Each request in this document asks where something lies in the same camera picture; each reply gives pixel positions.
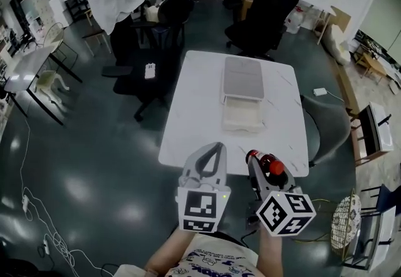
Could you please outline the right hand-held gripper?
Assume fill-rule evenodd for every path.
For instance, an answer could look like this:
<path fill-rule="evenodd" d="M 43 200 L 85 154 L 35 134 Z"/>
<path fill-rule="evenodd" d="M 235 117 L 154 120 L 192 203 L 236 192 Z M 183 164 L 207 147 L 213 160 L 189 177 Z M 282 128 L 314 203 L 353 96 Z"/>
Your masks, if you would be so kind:
<path fill-rule="evenodd" d="M 293 191 L 297 187 L 286 166 L 278 175 L 281 191 L 271 191 L 257 159 L 248 159 L 247 167 L 251 187 L 259 203 L 251 218 L 258 221 L 272 236 L 297 236 L 315 218 L 316 211 L 307 194 Z"/>

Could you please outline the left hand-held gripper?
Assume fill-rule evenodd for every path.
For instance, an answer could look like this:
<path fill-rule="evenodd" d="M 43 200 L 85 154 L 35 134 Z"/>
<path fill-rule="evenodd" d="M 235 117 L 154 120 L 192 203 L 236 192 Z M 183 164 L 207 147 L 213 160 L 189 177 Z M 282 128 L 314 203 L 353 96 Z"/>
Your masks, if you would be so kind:
<path fill-rule="evenodd" d="M 181 230 L 217 231 L 231 195 L 226 180 L 227 149 L 223 143 L 205 145 L 188 157 L 176 195 Z"/>

